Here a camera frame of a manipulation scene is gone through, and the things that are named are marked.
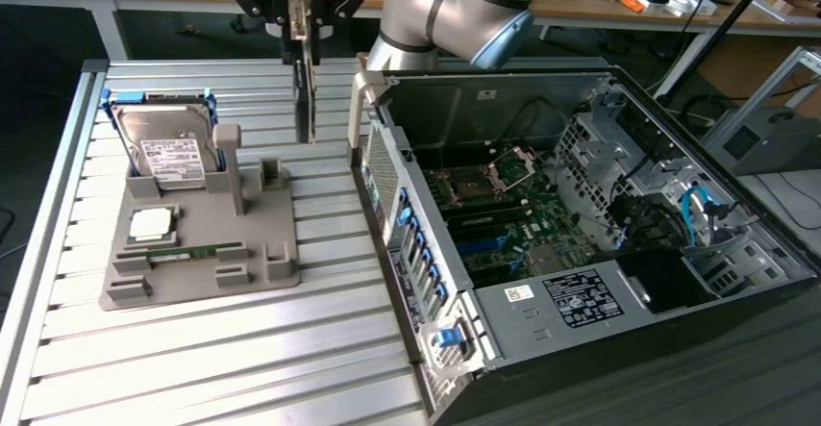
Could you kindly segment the graphics card with metal bracket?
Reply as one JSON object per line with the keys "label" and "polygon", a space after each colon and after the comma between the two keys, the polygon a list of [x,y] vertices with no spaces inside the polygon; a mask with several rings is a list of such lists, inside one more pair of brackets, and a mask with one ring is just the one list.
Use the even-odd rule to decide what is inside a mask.
{"label": "graphics card with metal bracket", "polygon": [[313,143],[312,0],[287,0],[287,9],[293,71],[296,139],[300,143]]}

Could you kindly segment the hard disk in blue caddy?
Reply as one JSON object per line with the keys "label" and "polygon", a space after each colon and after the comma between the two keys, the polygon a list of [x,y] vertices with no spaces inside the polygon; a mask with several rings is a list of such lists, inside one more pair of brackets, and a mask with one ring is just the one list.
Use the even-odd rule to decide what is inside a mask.
{"label": "hard disk in blue caddy", "polygon": [[213,144],[212,92],[149,94],[105,88],[100,108],[127,152],[131,175],[151,177],[161,190],[203,188],[205,175],[224,168]]}

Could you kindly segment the metal socket cover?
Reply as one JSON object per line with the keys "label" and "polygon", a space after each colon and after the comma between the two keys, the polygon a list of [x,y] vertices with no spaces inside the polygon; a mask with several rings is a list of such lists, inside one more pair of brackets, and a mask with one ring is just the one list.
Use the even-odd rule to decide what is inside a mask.
{"label": "metal socket cover", "polygon": [[506,150],[486,166],[491,185],[507,192],[536,173],[534,157],[519,146]]}

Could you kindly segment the silver CPU chip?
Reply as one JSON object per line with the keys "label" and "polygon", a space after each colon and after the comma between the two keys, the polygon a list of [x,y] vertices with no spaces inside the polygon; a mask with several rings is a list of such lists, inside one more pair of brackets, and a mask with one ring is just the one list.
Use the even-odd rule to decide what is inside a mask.
{"label": "silver CPU chip", "polygon": [[140,209],[132,213],[128,242],[161,240],[171,235],[173,210],[169,208]]}

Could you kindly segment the perforated metal disk bay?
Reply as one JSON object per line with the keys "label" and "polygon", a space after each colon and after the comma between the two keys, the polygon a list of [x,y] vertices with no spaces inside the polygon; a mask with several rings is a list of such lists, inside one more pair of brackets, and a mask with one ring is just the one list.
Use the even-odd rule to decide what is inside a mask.
{"label": "perforated metal disk bay", "polygon": [[624,146],[626,135],[615,130],[614,122],[604,122],[603,132],[595,127],[598,123],[591,112],[574,115],[555,148],[555,184],[568,212],[615,230],[610,204],[620,195],[642,195],[632,179],[624,178],[642,152]]}

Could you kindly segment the green RAM stick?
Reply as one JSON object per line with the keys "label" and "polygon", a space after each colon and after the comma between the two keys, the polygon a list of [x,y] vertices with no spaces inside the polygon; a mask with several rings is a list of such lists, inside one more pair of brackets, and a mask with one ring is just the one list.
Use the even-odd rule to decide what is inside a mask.
{"label": "green RAM stick", "polygon": [[217,245],[199,245],[189,247],[172,247],[149,249],[137,252],[137,256],[145,256],[151,261],[188,261],[212,258],[216,256]]}

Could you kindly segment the small white box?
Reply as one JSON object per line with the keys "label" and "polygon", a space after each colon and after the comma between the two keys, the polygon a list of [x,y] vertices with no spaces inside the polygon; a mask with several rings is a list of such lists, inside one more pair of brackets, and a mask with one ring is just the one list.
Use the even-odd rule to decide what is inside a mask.
{"label": "small white box", "polygon": [[717,5],[710,0],[669,0],[665,11],[675,17],[693,14],[711,16]]}

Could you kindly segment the green motherboard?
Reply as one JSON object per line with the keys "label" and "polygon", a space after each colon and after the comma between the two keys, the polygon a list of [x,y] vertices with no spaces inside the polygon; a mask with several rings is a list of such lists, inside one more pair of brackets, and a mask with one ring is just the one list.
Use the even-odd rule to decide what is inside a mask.
{"label": "green motherboard", "polygon": [[486,168],[508,149],[490,150],[486,163],[440,165],[422,170],[455,248],[458,242],[508,236],[499,251],[466,256],[456,251],[478,288],[587,265],[599,252],[595,235],[582,231],[580,215],[568,212],[558,186],[544,173],[543,159],[530,148],[520,149],[534,157],[536,173],[502,193],[499,202],[474,206],[448,204],[443,173],[460,166]]}

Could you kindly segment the grey plastic parts rack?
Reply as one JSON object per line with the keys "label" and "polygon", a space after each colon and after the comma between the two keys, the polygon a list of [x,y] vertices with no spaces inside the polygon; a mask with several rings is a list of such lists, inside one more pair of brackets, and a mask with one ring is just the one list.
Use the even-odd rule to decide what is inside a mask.
{"label": "grey plastic parts rack", "polygon": [[[205,186],[161,190],[151,177],[129,176],[115,225],[98,306],[105,311],[167,305],[299,284],[299,254],[289,174],[277,158],[241,168],[241,128],[219,124],[213,144],[225,163],[205,175]],[[128,242],[132,213],[173,210],[172,232]],[[217,245],[216,256],[151,261],[149,249]]]}

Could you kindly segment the black stand pole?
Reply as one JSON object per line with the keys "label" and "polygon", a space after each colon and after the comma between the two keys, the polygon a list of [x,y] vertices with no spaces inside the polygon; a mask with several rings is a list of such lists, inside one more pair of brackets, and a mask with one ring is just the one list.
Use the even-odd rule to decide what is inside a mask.
{"label": "black stand pole", "polygon": [[738,0],[718,28],[702,33],[689,44],[654,92],[654,98],[661,105],[666,106],[671,103],[681,87],[697,72],[699,64],[733,28],[751,2],[753,0]]}

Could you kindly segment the black cooling fan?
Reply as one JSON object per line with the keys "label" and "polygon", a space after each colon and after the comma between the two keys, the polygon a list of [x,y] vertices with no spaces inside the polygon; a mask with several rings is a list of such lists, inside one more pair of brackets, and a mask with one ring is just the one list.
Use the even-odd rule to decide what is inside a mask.
{"label": "black cooling fan", "polygon": [[686,245],[679,210],[661,193],[615,195],[607,214],[622,229],[619,249],[639,251]]}

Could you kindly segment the grey power supply unit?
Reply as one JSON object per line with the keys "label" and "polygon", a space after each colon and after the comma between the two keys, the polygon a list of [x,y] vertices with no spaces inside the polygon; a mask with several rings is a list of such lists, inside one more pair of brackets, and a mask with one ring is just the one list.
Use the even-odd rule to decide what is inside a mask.
{"label": "grey power supply unit", "polygon": [[476,303],[506,363],[556,353],[655,322],[614,261],[480,288]]}

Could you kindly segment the grey computer tower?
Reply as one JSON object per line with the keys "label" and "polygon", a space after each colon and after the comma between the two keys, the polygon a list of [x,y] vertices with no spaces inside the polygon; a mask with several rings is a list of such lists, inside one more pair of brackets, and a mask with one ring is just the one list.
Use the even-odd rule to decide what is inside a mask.
{"label": "grey computer tower", "polygon": [[821,119],[778,106],[723,113],[703,146],[735,176],[821,169]]}

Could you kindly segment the grey metal disk bay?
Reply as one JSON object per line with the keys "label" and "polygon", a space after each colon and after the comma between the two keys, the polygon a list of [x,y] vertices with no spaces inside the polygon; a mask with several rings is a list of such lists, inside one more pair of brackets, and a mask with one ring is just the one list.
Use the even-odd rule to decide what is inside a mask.
{"label": "grey metal disk bay", "polygon": [[681,253],[706,289],[721,299],[815,278],[787,245],[761,227],[746,227],[711,245],[686,246]]}

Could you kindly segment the aluminium profile frame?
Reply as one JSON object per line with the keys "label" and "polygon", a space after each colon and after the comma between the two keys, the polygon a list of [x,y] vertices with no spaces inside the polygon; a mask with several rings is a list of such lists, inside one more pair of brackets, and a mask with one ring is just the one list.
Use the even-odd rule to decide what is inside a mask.
{"label": "aluminium profile frame", "polygon": [[799,46],[738,109],[747,118],[766,108],[785,108],[821,119],[821,46]]}

